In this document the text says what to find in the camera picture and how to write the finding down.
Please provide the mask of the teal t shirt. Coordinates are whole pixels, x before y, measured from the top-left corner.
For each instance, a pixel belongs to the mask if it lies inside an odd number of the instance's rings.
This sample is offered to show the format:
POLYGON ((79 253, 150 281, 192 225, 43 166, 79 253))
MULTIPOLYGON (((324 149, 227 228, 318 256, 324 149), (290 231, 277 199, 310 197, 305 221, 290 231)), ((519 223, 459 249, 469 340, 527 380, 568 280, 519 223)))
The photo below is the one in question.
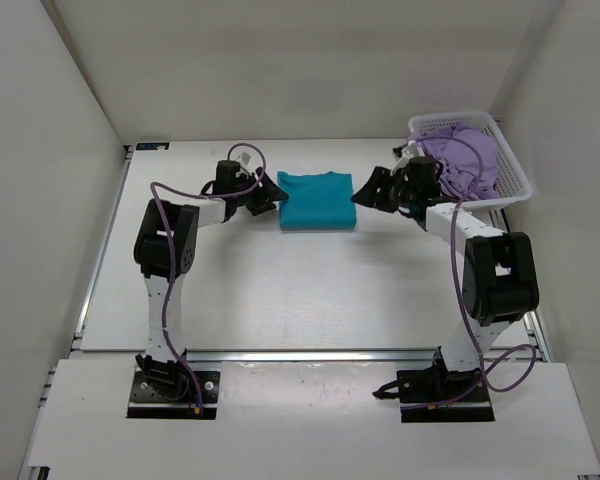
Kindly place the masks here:
POLYGON ((350 173, 291 175, 279 171, 277 180, 288 199, 280 202, 283 231, 350 231, 357 224, 350 173))

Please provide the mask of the purple t shirt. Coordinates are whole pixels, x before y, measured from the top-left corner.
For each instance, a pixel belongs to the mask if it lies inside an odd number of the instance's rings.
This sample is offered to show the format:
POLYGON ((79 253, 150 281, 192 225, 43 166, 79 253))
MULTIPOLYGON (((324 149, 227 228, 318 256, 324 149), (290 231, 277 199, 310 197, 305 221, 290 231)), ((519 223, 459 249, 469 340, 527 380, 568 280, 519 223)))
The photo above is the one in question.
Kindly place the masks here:
POLYGON ((439 183, 446 196, 459 199, 469 190, 479 172, 479 161, 473 152, 476 150, 482 159, 483 171, 480 181, 466 200, 492 200, 499 197, 495 190, 499 175, 499 150, 490 136, 466 123, 460 123, 427 133, 413 132, 408 140, 415 141, 418 138, 421 138, 418 145, 442 165, 439 183))

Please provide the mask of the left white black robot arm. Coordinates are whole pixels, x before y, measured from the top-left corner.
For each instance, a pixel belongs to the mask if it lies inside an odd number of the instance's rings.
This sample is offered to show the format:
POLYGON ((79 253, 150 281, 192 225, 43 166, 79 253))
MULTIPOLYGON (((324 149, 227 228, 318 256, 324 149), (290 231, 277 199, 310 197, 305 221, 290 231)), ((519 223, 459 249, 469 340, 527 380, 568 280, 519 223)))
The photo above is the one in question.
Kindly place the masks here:
POLYGON ((196 253, 198 231, 222 224, 241 207, 253 216, 276 208, 289 199, 262 167, 250 171, 243 162, 221 160, 215 178, 198 195, 188 194, 188 204, 162 200, 159 182, 150 186, 134 244, 134 261, 144 278, 148 300, 148 344, 136 362, 146 383, 168 401, 201 400, 198 377, 186 362, 181 341, 182 289, 196 253))

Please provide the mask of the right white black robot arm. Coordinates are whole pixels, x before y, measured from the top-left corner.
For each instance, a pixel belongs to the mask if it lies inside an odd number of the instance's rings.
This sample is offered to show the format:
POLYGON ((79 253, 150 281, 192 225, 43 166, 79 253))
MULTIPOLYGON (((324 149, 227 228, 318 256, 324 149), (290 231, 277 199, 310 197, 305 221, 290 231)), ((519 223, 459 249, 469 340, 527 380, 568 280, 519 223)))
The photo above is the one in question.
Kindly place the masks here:
POLYGON ((428 368, 402 373, 374 393, 377 399, 399 399, 410 410, 447 407, 487 387, 486 353, 539 303, 529 237, 504 232, 465 211, 443 194, 441 170, 431 156, 401 160, 393 169, 376 167, 351 197, 359 206, 415 221, 450 248, 458 329, 437 348, 428 368))

